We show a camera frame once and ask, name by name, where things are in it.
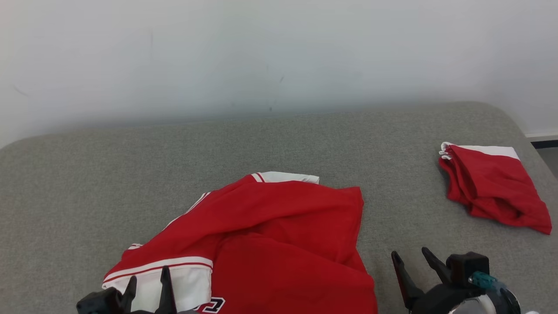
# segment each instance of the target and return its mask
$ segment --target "floor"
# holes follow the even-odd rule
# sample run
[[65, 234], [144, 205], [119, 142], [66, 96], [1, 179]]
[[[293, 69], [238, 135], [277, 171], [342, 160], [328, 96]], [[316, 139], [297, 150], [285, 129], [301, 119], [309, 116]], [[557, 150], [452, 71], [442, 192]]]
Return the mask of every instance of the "floor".
[[537, 149], [542, 160], [549, 166], [550, 171], [558, 178], [558, 147]]

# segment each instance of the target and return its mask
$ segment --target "white baseboard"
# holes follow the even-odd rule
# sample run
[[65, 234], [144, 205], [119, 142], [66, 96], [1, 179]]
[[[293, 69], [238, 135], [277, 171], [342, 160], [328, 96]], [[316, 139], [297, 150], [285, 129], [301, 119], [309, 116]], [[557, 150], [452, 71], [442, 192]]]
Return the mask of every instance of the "white baseboard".
[[525, 134], [525, 137], [527, 137], [527, 139], [531, 142], [555, 141], [558, 140], [558, 130], [552, 130], [544, 133], [527, 133]]

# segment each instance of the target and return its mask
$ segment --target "white wall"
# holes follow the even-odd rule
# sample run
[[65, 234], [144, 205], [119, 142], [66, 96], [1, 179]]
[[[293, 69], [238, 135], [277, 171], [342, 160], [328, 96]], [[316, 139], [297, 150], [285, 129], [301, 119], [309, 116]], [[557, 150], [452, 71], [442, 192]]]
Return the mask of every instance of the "white wall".
[[558, 134], [555, 0], [0, 0], [0, 147], [91, 125], [486, 101]]

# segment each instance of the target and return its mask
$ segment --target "black strip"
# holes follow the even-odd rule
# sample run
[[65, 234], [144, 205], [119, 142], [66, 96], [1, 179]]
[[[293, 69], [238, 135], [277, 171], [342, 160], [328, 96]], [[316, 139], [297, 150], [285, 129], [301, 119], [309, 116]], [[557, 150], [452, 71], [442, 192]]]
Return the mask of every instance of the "black strip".
[[558, 140], [531, 142], [535, 149], [558, 147]]

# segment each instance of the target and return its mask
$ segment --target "red and white clothing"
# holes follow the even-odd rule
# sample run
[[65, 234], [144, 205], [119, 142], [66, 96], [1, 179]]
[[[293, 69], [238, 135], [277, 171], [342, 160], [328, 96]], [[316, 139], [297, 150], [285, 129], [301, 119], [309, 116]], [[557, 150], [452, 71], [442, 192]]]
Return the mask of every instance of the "red and white clothing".
[[158, 307], [168, 265], [178, 311], [377, 313], [374, 282], [356, 250], [358, 187], [332, 189], [313, 175], [265, 172], [204, 193], [144, 245], [133, 244], [104, 278], [132, 310]]
[[466, 205], [472, 216], [550, 234], [548, 208], [512, 147], [443, 142], [441, 148], [449, 199]]

